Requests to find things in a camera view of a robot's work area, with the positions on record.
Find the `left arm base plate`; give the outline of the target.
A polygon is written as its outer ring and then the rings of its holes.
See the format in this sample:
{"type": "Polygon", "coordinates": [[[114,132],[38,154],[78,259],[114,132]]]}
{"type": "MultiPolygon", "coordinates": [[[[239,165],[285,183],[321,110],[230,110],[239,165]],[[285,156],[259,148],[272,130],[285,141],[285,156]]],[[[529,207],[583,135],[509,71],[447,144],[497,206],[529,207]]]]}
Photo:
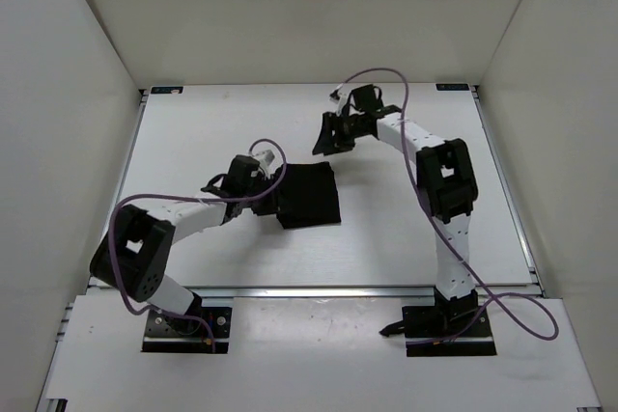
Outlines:
{"type": "Polygon", "coordinates": [[[146,353],[227,354],[232,322],[232,307],[202,307],[197,321],[180,320],[149,311],[142,341],[146,353]]]}

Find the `black skirt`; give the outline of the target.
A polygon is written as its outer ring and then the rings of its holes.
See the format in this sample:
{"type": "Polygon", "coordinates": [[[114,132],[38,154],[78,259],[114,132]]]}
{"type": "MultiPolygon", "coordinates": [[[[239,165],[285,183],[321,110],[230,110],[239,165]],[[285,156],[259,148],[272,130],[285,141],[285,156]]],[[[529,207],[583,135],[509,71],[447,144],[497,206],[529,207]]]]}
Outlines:
{"type": "Polygon", "coordinates": [[[276,192],[276,218],[284,230],[340,224],[334,171],[328,162],[288,164],[276,192]]]}

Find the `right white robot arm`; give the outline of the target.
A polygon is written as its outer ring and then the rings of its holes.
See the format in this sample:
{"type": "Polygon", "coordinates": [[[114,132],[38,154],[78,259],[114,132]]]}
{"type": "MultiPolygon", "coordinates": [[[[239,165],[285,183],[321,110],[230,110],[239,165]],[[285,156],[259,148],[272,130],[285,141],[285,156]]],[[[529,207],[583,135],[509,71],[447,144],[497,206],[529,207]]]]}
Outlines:
{"type": "Polygon", "coordinates": [[[404,316],[380,333],[391,337],[408,328],[425,338],[457,334],[474,317],[478,293],[469,269],[468,232],[478,186],[464,140],[444,139],[404,116],[396,105],[385,105],[373,84],[347,94],[335,89],[333,112],[323,113],[314,154],[351,151],[357,139],[373,136],[401,152],[422,211],[435,229],[437,275],[434,303],[416,317],[404,316]]]}

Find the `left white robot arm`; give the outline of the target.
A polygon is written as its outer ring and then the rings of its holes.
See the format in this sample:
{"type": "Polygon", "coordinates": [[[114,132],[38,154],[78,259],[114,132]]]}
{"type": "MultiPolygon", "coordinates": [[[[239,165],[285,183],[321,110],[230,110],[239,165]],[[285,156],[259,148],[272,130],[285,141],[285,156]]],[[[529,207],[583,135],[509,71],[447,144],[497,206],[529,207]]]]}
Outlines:
{"type": "Polygon", "coordinates": [[[155,311],[178,333],[213,339],[202,298],[165,274],[174,244],[223,226],[248,208],[273,208],[275,190],[288,164],[271,169],[270,150],[236,156],[223,174],[199,194],[180,197],[136,194],[113,210],[107,232],[90,262],[93,277],[115,288],[127,309],[139,316],[155,311]]]}

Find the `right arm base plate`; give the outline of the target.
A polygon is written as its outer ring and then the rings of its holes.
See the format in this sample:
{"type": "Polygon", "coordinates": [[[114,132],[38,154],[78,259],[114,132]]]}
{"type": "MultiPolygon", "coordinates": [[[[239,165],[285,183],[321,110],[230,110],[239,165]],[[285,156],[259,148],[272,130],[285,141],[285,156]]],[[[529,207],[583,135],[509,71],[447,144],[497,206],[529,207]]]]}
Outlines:
{"type": "Polygon", "coordinates": [[[408,358],[489,357],[497,350],[486,310],[446,324],[431,306],[402,308],[408,358]]]}

